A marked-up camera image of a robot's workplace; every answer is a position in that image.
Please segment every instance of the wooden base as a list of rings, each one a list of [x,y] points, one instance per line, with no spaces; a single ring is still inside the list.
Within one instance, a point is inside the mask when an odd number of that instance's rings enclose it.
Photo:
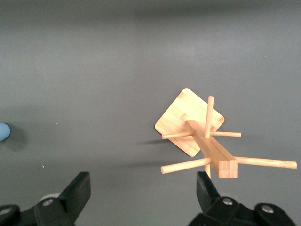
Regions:
[[[205,129],[207,106],[208,104],[190,89],[183,89],[157,121],[155,129],[162,135],[188,132],[189,128],[185,124],[187,120],[196,120]],[[225,118],[213,109],[211,131],[217,131],[224,121]],[[200,151],[191,136],[169,138],[169,140],[191,157]]]

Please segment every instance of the light blue object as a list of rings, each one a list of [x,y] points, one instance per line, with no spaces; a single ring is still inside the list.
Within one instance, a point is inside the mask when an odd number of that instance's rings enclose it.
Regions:
[[[10,129],[7,124],[0,122],[0,141],[7,138],[10,134]]]

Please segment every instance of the silver screw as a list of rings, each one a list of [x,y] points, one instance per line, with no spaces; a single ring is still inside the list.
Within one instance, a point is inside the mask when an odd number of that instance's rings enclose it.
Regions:
[[[228,205],[228,206],[232,206],[232,205],[233,205],[233,201],[232,201],[231,199],[229,199],[229,198],[224,198],[224,199],[222,200],[222,202],[223,202],[224,204]]]
[[[6,208],[6,209],[3,209],[0,211],[0,215],[4,215],[4,214],[7,214],[11,211],[11,208]]]
[[[42,203],[42,206],[49,206],[52,202],[53,202],[52,199],[47,199],[46,201],[44,201],[44,202]]]
[[[261,208],[266,213],[274,213],[274,210],[270,206],[264,205]]]

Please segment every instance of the wooden mug holder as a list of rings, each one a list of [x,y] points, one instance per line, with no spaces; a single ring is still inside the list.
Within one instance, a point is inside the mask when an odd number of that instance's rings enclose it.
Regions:
[[[213,105],[214,97],[209,97],[207,104],[186,88],[157,121],[155,129],[162,134],[162,139],[169,139],[191,157],[200,150],[204,154],[200,160],[162,166],[163,174],[205,166],[205,171],[211,177],[211,165],[219,178],[237,178],[238,164],[297,168],[295,161],[232,156],[213,136],[241,137],[241,133],[217,131],[225,118]]]

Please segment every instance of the wooden mug tree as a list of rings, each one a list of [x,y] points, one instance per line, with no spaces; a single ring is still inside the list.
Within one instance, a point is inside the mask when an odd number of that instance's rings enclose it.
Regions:
[[[231,155],[213,136],[240,137],[241,133],[217,131],[225,119],[213,105],[214,97],[209,97],[207,104],[190,89],[184,89],[157,121],[155,128],[162,139],[169,139],[191,157],[200,150],[204,154],[203,159],[162,166],[163,174],[205,166],[210,177],[211,165],[219,178],[237,178],[238,164],[297,168],[295,161]]]

